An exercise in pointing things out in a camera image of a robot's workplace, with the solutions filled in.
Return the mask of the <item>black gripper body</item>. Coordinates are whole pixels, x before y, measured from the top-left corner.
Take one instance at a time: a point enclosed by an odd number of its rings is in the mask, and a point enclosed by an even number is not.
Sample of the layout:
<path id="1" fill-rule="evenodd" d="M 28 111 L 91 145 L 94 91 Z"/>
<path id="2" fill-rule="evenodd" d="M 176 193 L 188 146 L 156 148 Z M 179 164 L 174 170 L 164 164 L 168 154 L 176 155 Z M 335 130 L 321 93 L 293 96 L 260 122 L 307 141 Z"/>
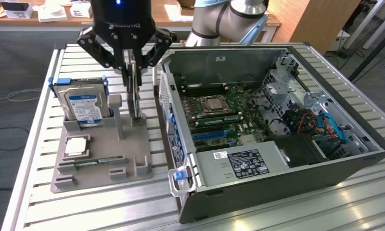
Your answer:
<path id="1" fill-rule="evenodd" d="M 156 32 L 150 0 L 94 0 L 94 29 L 111 45 L 142 49 Z"/>

